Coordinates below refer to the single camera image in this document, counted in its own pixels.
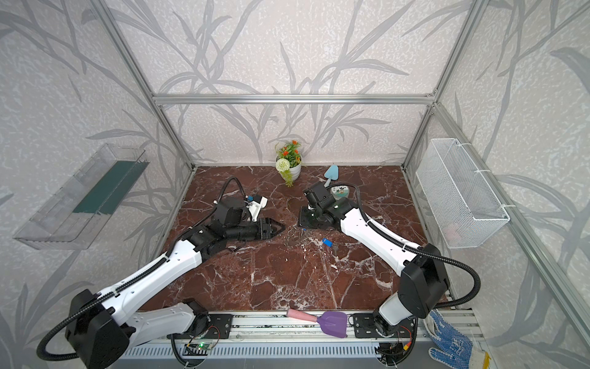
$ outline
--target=glove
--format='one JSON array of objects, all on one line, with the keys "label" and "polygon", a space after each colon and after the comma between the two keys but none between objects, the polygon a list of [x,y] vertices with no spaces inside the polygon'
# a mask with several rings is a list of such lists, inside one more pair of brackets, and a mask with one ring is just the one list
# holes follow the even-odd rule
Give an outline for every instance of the glove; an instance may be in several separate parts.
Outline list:
[{"label": "glove", "polygon": [[473,343],[452,325],[445,322],[437,310],[432,310],[424,319],[426,331],[434,343],[428,355],[439,363],[453,369],[488,369],[490,356],[487,352],[473,347]]}]

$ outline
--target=wallpaper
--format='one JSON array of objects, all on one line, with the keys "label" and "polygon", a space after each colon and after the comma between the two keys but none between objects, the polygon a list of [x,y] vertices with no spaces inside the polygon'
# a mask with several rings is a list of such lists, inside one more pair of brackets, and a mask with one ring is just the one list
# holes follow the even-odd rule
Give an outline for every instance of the wallpaper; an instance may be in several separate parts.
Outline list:
[{"label": "wallpaper", "polygon": [[[151,261],[189,167],[179,158],[85,1],[0,5],[0,367],[49,364],[35,348],[71,298]],[[104,143],[150,162],[87,250],[35,250],[12,237]],[[71,352],[63,334],[50,349]]]},{"label": "wallpaper", "polygon": [[301,142],[304,164],[369,165],[400,164],[425,109],[424,105],[176,105],[168,106],[166,114],[201,165],[272,165],[274,147],[287,140]]},{"label": "wallpaper", "polygon": [[[443,255],[464,262],[480,275],[482,287],[475,299],[463,305],[472,308],[491,355],[499,368],[579,369],[590,368],[590,352],[553,300],[534,265],[504,226],[484,244],[473,249],[445,247],[416,170],[432,138],[449,135],[434,117],[421,139],[407,173],[422,209],[425,225]],[[471,277],[447,266],[455,297],[471,289]]]},{"label": "wallpaper", "polygon": [[471,0],[108,0],[156,93],[430,93]]},{"label": "wallpaper", "polygon": [[[107,1],[156,93],[430,93],[471,0]],[[168,106],[199,164],[399,164],[424,106]]]},{"label": "wallpaper", "polygon": [[[588,1],[488,6],[442,102],[590,302],[588,34]],[[441,128],[431,124],[421,149],[429,138],[446,136]],[[412,175],[421,155],[412,160]],[[427,223],[440,237],[430,215]],[[586,348],[507,227],[452,255],[480,272],[483,287],[470,306],[502,367],[590,367]],[[471,288],[465,273],[448,271],[458,295]]]},{"label": "wallpaper", "polygon": [[489,8],[443,103],[590,303],[588,34],[588,1]]}]

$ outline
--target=round container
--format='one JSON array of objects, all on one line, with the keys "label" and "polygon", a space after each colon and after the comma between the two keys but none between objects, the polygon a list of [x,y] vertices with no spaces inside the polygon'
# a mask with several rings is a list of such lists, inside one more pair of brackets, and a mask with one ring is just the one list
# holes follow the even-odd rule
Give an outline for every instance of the round container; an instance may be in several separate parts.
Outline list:
[{"label": "round container", "polygon": [[332,187],[332,196],[334,196],[336,200],[343,197],[348,197],[349,193],[350,190],[348,189],[348,186]]},{"label": "round container", "polygon": [[301,174],[301,163],[299,163],[298,166],[290,168],[289,171],[291,172],[291,176],[293,176],[293,181],[298,179],[299,175]]}]

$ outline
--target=clear plastic shelf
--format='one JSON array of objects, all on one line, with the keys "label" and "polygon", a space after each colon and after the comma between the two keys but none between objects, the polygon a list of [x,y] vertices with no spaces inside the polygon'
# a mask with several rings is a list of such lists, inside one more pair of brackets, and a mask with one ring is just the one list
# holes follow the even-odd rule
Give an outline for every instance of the clear plastic shelf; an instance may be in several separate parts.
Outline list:
[{"label": "clear plastic shelf", "polygon": [[144,152],[104,144],[14,238],[38,250],[88,249],[148,165]]}]

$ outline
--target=black cable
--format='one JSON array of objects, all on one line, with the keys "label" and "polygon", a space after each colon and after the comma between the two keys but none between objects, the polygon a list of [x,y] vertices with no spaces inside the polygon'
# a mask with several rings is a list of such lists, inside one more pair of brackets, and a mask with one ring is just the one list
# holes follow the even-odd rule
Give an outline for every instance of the black cable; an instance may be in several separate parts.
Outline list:
[{"label": "black cable", "polygon": [[176,342],[174,341],[174,333],[170,335],[170,343],[172,344],[172,353],[174,354],[174,357],[176,358],[176,360],[182,364],[182,366],[184,366],[185,368],[195,368],[197,365],[192,365],[190,364],[187,360],[184,360],[180,353],[178,353],[178,349],[176,348]]},{"label": "black cable", "polygon": [[468,294],[466,294],[465,296],[463,296],[459,299],[453,300],[453,301],[439,302],[438,304],[434,305],[435,309],[450,308],[452,306],[464,304],[467,301],[473,299],[479,293],[479,290],[481,288],[481,279],[479,278],[479,275],[472,267],[470,267],[467,264],[461,263],[458,260],[454,260],[454,259],[451,259],[448,257],[431,254],[429,252],[418,250],[413,247],[405,247],[404,248],[403,242],[400,242],[400,241],[396,240],[395,238],[391,237],[390,235],[388,235],[387,233],[383,232],[379,227],[377,227],[376,225],[374,225],[373,222],[370,221],[371,219],[367,216],[367,214],[363,210],[363,205],[360,200],[360,189],[357,185],[350,184],[350,183],[336,183],[336,184],[329,185],[327,188],[336,187],[336,186],[348,186],[348,187],[353,187],[355,189],[356,201],[358,202],[359,211],[360,211],[361,216],[363,217],[363,220],[367,223],[367,225],[373,231],[377,232],[377,234],[379,234],[381,237],[383,237],[386,240],[388,240],[389,242],[403,248],[406,251],[409,251],[409,252],[414,253],[416,255],[429,257],[431,259],[440,260],[443,263],[459,267],[471,275],[471,277],[473,278],[473,287],[471,288],[471,291],[469,291]]},{"label": "black cable", "polygon": [[238,180],[238,178],[236,178],[234,176],[231,176],[223,184],[223,187],[221,188],[221,192],[219,194],[219,197],[217,197],[217,202],[221,201],[221,198],[225,194],[225,189],[227,189],[227,186],[230,184],[231,181],[235,181],[238,184],[238,188],[240,189],[240,192],[242,193],[242,197],[246,198],[246,192],[244,192],[244,187],[242,187],[242,183],[240,183],[240,180]]},{"label": "black cable", "polygon": [[[240,180],[238,180],[238,178],[236,178],[236,177],[231,176],[231,177],[229,177],[225,181],[223,187],[221,188],[221,192],[219,193],[219,196],[217,198],[217,202],[219,202],[221,200],[221,198],[225,194],[225,190],[227,189],[227,186],[230,184],[231,181],[235,181],[238,184],[238,187],[240,188],[240,192],[242,193],[242,196],[244,198],[246,198],[246,193],[244,192],[244,188],[242,187],[242,183],[240,183]],[[174,242],[172,242],[168,246],[168,249],[166,251],[166,256],[165,257],[163,257],[160,260],[158,260],[158,262],[156,262],[154,265],[152,265],[150,268],[148,268],[147,270],[145,270],[141,274],[139,274],[139,275],[131,278],[130,280],[128,280],[124,284],[122,284],[119,287],[117,287],[115,289],[115,292],[117,292],[117,294],[118,294],[119,292],[127,289],[129,286],[131,286],[131,285],[137,283],[138,281],[142,280],[147,275],[151,274],[154,270],[156,270],[161,265],[163,265],[170,258],[170,255],[172,255],[172,252],[174,251],[174,246],[176,245],[176,243],[178,241],[182,240],[183,239],[183,236],[187,235],[195,227],[198,227],[206,219],[208,219],[210,216],[212,216],[216,209],[217,209],[217,206],[214,206],[213,209],[211,209],[211,211],[204,218],[202,218],[201,220],[199,220],[198,222],[196,222],[192,226],[192,229],[189,229],[188,231],[186,231],[186,232],[182,233],[180,236],[178,236],[174,240]],[[76,313],[68,316],[66,319],[64,319],[58,325],[56,325],[52,330],[50,330],[49,332],[47,332],[47,334],[41,339],[41,341],[37,345],[37,356],[40,359],[45,360],[45,361],[64,361],[64,360],[71,360],[71,359],[77,358],[78,357],[78,354],[76,354],[75,352],[72,352],[71,354],[52,354],[52,353],[50,353],[50,352],[47,351],[47,344],[49,343],[49,341],[51,341],[51,339],[56,334],[59,333],[60,330],[64,329],[69,323],[72,323],[73,321],[75,321],[76,319],[78,319],[79,317],[81,317],[82,315],[84,315],[90,309],[94,308],[98,304],[102,303],[106,299],[109,299],[109,298],[111,298],[113,296],[115,296],[115,294],[113,292],[109,292],[109,293],[105,294],[104,296],[99,297],[95,301],[92,301],[92,302],[88,303],[88,305],[82,307]]]},{"label": "black cable", "polygon": [[[410,355],[410,353],[412,353],[412,350],[414,349],[414,345],[416,344],[416,341],[418,340],[418,338],[416,337],[418,334],[418,318],[415,318],[412,322],[414,323],[414,327],[412,329],[412,332],[410,333],[412,341],[410,342],[408,349],[403,353],[403,356],[401,357],[401,359],[399,361],[394,361],[394,365],[398,365],[408,358],[408,356]],[[375,351],[380,353],[383,356],[393,356],[393,357],[399,356],[399,354],[391,354],[389,352],[379,350],[378,348],[375,348]],[[388,367],[392,366],[392,365],[387,365],[387,360],[385,360],[385,362],[384,362],[383,358],[380,358],[379,361],[382,364],[385,364],[385,366],[388,366]]]}]

